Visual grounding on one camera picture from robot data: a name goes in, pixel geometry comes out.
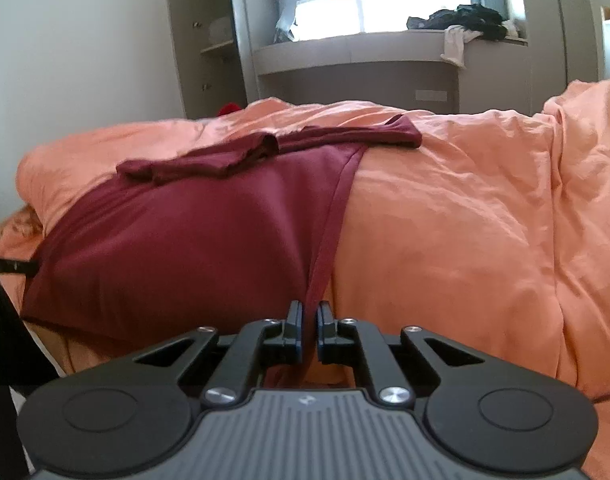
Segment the red plush object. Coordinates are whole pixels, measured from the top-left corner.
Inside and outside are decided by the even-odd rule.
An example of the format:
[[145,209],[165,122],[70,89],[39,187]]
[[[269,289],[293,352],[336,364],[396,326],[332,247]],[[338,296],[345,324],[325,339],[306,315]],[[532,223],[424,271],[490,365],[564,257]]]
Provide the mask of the red plush object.
[[239,112],[242,110],[242,107],[237,103],[230,102],[225,104],[217,113],[218,116],[226,116],[235,112]]

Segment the tall grey closet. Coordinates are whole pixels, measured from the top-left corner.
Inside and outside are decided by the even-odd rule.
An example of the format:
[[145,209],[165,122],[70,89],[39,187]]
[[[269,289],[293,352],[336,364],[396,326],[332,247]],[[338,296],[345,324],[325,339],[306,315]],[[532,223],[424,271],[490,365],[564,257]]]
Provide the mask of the tall grey closet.
[[559,96],[570,82],[598,79],[590,0],[506,0],[523,32],[529,59],[530,110]]

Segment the orange duvet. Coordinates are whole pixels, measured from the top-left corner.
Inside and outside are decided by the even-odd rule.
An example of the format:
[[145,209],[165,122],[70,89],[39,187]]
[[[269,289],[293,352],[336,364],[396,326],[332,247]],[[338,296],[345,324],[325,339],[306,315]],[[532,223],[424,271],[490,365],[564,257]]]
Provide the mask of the orange duvet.
[[[40,145],[18,167],[26,206],[0,224],[0,257],[28,260],[43,227],[125,159],[402,112],[270,98],[220,118],[135,122]],[[599,414],[585,471],[610,479],[610,80],[574,81],[533,117],[405,115],[422,146],[363,156],[323,298],[381,330],[420,324],[575,385]]]

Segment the grey window bench cabinet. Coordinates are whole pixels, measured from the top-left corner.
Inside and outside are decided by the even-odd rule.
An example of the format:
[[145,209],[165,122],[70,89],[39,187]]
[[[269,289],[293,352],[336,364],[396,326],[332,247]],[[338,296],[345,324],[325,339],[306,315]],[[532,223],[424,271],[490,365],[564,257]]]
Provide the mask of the grey window bench cabinet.
[[293,104],[369,101],[436,114],[517,110],[528,115],[523,41],[474,39],[462,68],[442,59],[444,34],[378,32],[284,42],[254,53],[259,95]]

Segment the grey open wardrobe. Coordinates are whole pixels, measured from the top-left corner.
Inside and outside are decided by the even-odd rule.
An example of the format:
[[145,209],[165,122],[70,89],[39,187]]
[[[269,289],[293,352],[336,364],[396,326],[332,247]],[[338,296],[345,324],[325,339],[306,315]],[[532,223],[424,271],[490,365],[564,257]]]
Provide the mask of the grey open wardrobe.
[[231,0],[167,0],[183,107],[190,119],[217,115],[227,103],[247,104],[237,38],[209,46],[209,23],[232,16]]

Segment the white garment hanging off bench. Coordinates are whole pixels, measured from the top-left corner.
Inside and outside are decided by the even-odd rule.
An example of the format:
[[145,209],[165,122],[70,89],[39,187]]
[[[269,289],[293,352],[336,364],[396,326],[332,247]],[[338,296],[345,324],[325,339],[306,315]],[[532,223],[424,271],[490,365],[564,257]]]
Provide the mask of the white garment hanging off bench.
[[464,49],[469,42],[483,36],[483,32],[467,29],[462,25],[450,25],[444,32],[444,51],[441,59],[462,70],[464,64]]

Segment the dark clothes pile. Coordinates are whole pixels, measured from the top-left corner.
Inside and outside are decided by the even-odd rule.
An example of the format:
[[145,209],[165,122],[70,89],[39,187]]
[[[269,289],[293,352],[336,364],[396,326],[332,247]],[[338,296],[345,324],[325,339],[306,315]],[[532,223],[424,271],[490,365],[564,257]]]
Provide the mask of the dark clothes pile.
[[408,30],[446,30],[450,26],[480,32],[486,40],[500,41],[508,36],[502,15],[480,3],[459,4],[456,10],[438,10],[428,18],[409,16],[406,22]]

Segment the maroon long sleeve shirt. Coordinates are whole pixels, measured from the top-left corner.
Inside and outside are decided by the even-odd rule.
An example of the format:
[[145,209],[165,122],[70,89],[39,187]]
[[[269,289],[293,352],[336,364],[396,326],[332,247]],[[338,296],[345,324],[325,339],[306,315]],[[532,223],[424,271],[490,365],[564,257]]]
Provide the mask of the maroon long sleeve shirt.
[[313,312],[363,154],[421,142],[396,115],[122,162],[37,248],[22,318],[101,350],[135,350],[200,325],[232,333],[295,300]]

